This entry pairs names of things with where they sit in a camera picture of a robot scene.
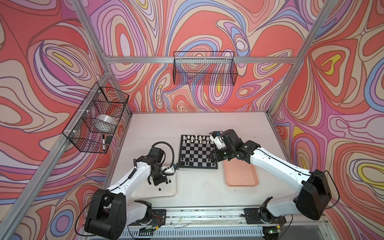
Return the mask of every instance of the white table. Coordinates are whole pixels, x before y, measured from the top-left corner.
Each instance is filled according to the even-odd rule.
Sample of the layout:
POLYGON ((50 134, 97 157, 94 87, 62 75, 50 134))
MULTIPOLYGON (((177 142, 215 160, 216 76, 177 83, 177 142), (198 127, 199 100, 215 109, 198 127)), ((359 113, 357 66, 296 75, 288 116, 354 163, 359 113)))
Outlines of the white table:
MULTIPOLYGON (((234 129, 243 142, 252 140, 285 159, 264 112, 134 114, 111 183, 117 182, 131 169, 134 158, 148 154, 155 142, 165 141, 172 145, 175 162, 178 162, 182 134, 207 135, 227 129, 234 129)), ((165 163, 169 164, 171 151, 166 145, 159 147, 166 152, 165 163)), ((174 197, 146 201, 153 207, 245 206, 261 205, 267 197, 281 197, 294 192, 288 184, 264 169, 256 167, 256 173, 258 186, 228 187, 223 162, 218 163, 217 170, 180 168, 174 197)))

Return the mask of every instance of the black wire basket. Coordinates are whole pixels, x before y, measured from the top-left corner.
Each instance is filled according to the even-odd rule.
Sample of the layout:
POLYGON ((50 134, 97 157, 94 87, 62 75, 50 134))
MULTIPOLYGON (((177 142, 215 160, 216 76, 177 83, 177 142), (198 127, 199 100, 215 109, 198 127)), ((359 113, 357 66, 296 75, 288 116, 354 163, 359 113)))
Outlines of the black wire basket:
POLYGON ((233 51, 175 51, 173 83, 234 86, 237 78, 234 55, 233 51))
POLYGON ((64 135, 80 152, 107 153, 128 99, 116 88, 99 86, 79 121, 64 135))

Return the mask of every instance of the psychedelic wallpaper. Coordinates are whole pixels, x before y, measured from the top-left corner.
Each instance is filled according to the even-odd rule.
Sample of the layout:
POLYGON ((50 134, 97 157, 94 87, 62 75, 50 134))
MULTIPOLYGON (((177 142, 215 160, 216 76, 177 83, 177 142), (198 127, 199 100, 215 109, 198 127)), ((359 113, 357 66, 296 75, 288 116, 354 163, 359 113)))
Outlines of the psychedelic wallpaper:
MULTIPOLYGON (((0 0, 0 221, 103 72, 70 1, 0 0)), ((118 140, 104 155, 70 145, 13 239, 73 239, 70 212, 102 185, 118 140)))
POLYGON ((273 112, 293 163, 332 174, 340 239, 384 239, 383 39, 383 1, 339 1, 273 112))
MULTIPOLYGON (((95 0, 86 10, 107 56, 174 51, 296 56, 322 0, 95 0)), ((114 64, 133 112, 264 111, 289 66, 239 63, 234 87, 174 86, 173 64, 114 64)))

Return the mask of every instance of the metal mesh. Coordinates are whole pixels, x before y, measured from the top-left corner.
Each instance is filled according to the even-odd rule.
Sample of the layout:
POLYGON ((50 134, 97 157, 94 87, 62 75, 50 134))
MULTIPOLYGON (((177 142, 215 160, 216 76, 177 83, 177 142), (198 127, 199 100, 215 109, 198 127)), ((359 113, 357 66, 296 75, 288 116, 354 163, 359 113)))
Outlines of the metal mesh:
POLYGON ((81 152, 106 153, 110 142, 103 139, 115 134, 128 98, 128 94, 115 88, 99 87, 68 139, 81 152), (116 124, 102 121, 101 114, 110 116, 116 124))
POLYGON ((234 52, 174 52, 175 85, 235 85, 234 52))

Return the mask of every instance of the chessboard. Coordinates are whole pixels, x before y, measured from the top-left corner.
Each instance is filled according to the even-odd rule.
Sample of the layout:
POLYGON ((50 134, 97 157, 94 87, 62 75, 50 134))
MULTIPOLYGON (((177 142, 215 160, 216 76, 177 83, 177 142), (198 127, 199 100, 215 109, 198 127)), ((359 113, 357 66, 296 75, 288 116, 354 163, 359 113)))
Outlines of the chessboard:
POLYGON ((209 136, 181 135, 179 167, 217 169, 217 162, 209 158, 214 148, 209 136))

